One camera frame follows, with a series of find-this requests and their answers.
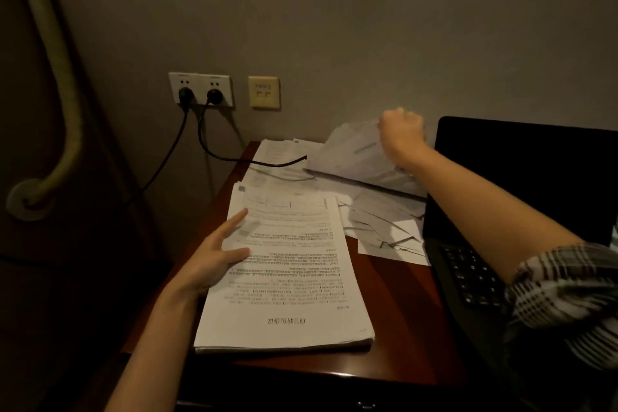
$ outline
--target wooden desk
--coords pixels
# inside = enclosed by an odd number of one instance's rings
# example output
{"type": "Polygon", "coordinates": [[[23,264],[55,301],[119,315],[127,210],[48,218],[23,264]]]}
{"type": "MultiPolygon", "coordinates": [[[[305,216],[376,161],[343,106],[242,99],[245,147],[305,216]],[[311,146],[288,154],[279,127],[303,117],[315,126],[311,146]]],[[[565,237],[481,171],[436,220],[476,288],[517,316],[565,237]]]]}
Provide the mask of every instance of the wooden desk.
{"type": "MultiPolygon", "coordinates": [[[[252,158],[259,146],[251,142],[242,158],[252,158]]],[[[247,164],[237,164],[217,197],[211,212],[198,227],[181,261],[166,281],[178,272],[201,241],[226,219],[232,187],[241,181],[247,164]]],[[[414,385],[459,387],[465,372],[455,348],[447,316],[440,301],[431,269],[397,260],[357,253],[357,240],[346,236],[352,266],[367,305],[376,339],[370,351],[274,354],[234,357],[232,364],[304,373],[335,374],[368,380],[414,385]]],[[[156,296],[143,310],[122,348],[130,353],[142,334],[156,296]]]]}

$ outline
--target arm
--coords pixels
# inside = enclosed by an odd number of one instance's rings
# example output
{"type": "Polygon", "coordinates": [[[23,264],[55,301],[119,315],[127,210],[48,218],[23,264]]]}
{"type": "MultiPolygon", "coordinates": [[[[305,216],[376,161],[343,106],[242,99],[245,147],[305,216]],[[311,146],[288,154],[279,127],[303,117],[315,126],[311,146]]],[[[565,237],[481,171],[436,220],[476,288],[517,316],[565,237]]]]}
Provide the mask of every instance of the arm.
{"type": "Polygon", "coordinates": [[[239,212],[208,236],[163,289],[106,412],[174,410],[197,299],[223,277],[230,264],[249,255],[248,248],[221,250],[223,240],[246,214],[246,210],[239,212]]]}
{"type": "Polygon", "coordinates": [[[506,283],[531,256],[582,242],[528,204],[430,149],[421,116],[402,108],[385,111],[379,127],[386,155],[425,186],[506,283]]]}

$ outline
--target electrical socket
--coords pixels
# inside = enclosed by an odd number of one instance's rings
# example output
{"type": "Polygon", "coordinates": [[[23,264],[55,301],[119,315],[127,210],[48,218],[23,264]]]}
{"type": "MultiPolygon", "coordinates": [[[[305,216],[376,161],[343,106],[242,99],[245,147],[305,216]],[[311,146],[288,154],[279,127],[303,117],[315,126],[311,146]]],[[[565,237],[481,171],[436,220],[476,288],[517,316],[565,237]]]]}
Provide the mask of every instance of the electrical socket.
{"type": "Polygon", "coordinates": [[[218,89],[223,94],[223,101],[220,105],[211,106],[234,106],[232,96],[232,80],[229,75],[209,75],[209,74],[188,74],[184,72],[170,72],[169,84],[172,87],[174,102],[180,104],[178,92],[181,88],[191,88],[197,104],[206,104],[206,94],[211,89],[218,89]]]}

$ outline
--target forearm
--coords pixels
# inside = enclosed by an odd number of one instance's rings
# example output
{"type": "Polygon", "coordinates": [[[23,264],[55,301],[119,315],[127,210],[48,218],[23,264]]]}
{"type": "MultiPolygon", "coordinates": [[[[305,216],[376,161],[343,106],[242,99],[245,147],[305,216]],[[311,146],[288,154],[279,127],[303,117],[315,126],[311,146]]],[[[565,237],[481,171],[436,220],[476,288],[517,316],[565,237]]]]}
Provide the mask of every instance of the forearm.
{"type": "Polygon", "coordinates": [[[428,147],[405,167],[507,283],[517,266],[531,256],[582,242],[544,214],[428,147]]]}
{"type": "Polygon", "coordinates": [[[169,286],[161,293],[106,412],[174,410],[197,297],[169,286]]]}

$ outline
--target laptop keyboard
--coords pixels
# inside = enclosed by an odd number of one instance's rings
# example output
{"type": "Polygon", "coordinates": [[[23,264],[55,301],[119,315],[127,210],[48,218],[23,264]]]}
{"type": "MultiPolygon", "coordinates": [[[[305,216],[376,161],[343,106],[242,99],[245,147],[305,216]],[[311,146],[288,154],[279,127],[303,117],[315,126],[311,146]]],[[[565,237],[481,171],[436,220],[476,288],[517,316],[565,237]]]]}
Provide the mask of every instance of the laptop keyboard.
{"type": "Polygon", "coordinates": [[[441,246],[455,285],[465,306],[499,310],[504,283],[472,249],[441,246]]]}

